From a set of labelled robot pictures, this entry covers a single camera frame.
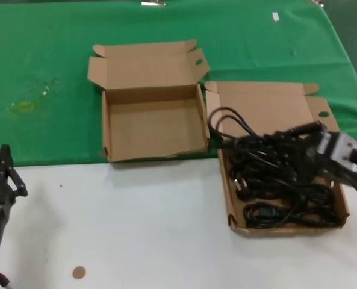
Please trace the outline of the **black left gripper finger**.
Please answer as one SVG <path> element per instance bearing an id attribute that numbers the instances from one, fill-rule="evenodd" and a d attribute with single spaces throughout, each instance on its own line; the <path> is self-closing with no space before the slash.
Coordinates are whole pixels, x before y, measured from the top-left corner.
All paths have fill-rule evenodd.
<path id="1" fill-rule="evenodd" d="M 6 181 L 9 171 L 14 166 L 11 155 L 11 148 L 8 144 L 3 144 L 0 148 L 0 181 Z"/>
<path id="2" fill-rule="evenodd" d="M 15 191 L 13 192 L 14 196 L 28 196 L 28 190 L 25 183 L 17 173 L 14 167 L 9 168 L 9 177 L 16 186 Z"/>

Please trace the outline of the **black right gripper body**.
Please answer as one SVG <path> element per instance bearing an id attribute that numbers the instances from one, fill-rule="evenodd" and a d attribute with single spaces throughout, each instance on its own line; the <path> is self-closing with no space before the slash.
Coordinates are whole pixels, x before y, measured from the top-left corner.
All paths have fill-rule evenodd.
<path id="1" fill-rule="evenodd" d="M 288 134 L 292 150 L 289 158 L 289 181 L 313 181 L 323 167 L 323 157 L 319 153 L 325 146 L 329 134 L 327 132 L 297 132 Z"/>

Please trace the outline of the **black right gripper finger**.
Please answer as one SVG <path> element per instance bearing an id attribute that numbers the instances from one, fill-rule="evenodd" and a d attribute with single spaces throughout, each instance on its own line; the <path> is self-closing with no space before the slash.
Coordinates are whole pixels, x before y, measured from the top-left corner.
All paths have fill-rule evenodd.
<path id="1" fill-rule="evenodd" d="M 321 140 L 327 126 L 320 121 L 310 122 L 296 126 L 286 131 L 276 131 L 273 134 L 275 140 Z"/>
<path id="2" fill-rule="evenodd" d="M 265 152 L 270 155 L 279 155 L 280 157 L 289 157 L 290 155 L 290 137 L 284 134 L 266 134 Z"/>

